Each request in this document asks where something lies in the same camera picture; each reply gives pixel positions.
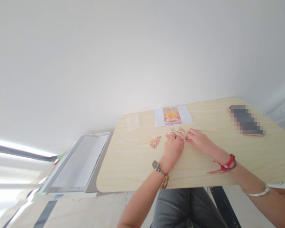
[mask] finger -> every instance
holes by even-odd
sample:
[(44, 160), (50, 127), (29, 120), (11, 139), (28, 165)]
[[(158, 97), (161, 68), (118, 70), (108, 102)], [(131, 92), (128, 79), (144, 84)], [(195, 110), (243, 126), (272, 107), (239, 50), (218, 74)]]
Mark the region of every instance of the finger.
[(193, 142), (191, 139), (186, 140), (186, 142), (191, 143), (194, 147), (196, 147), (195, 142)]
[(185, 146), (185, 140), (183, 138), (181, 138), (180, 142), (181, 142), (181, 150), (183, 150), (184, 146)]
[(194, 140), (195, 137), (196, 137), (195, 135), (193, 135), (193, 134), (191, 134), (191, 133), (187, 133), (187, 134), (185, 135), (185, 140), (187, 140), (187, 139)]
[(172, 133), (171, 133), (171, 138), (172, 138), (172, 139), (175, 139), (175, 138), (176, 138), (176, 133), (175, 133), (175, 132), (172, 132)]
[(189, 128), (188, 133), (191, 133), (193, 135), (200, 135), (201, 134), (200, 132), (193, 130), (192, 128)]
[(175, 137), (175, 139), (176, 139), (177, 141), (181, 141), (181, 137), (178, 136), (178, 135)]

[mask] forearm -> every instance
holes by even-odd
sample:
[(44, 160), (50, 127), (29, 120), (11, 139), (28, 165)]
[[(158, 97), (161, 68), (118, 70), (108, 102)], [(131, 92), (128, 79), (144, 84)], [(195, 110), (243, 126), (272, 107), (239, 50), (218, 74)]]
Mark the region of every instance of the forearm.
[[(225, 164), (228, 158), (230, 156), (225, 152), (224, 155), (221, 155), (219, 162)], [(247, 193), (258, 194), (265, 189), (265, 183), (238, 162), (237, 166), (228, 173)], [(285, 199), (282, 196), (271, 189), (270, 193), (265, 196), (253, 197), (248, 195), (248, 197), (276, 227), (285, 227)]]
[(142, 183), (126, 206), (117, 227), (141, 227), (164, 180), (155, 170)]

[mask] smartphone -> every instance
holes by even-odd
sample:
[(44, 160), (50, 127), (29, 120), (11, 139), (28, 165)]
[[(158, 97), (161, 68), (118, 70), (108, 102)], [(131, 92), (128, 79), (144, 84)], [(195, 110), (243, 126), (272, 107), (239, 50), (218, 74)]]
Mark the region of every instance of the smartphone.
[(254, 117), (254, 114), (251, 113), (246, 105), (231, 105), (228, 107), (228, 112), (240, 134), (265, 136), (266, 131), (263, 129), (263, 126), (260, 125), (260, 122), (257, 121), (257, 118)]

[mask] wrist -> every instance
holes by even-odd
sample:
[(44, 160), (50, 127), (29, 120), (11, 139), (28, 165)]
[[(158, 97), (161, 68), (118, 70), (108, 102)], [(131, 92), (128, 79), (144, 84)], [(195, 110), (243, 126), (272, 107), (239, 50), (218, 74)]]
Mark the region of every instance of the wrist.
[(167, 161), (165, 157), (162, 157), (160, 161), (158, 162), (158, 164), (161, 170), (163, 171), (163, 173), (165, 174), (170, 173), (170, 171), (173, 169), (173, 167), (171, 167), (171, 165), (169, 164), (169, 162)]
[(230, 160), (230, 154), (228, 154), (225, 150), (219, 149), (217, 150), (213, 156), (211, 156), (213, 160), (221, 164), (226, 164)]

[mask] cartoon character picture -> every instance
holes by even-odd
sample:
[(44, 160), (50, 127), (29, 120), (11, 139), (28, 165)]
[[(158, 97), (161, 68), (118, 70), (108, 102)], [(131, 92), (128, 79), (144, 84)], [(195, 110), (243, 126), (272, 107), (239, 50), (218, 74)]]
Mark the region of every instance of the cartoon character picture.
[(165, 125), (181, 124), (181, 117), (177, 107), (163, 108)]

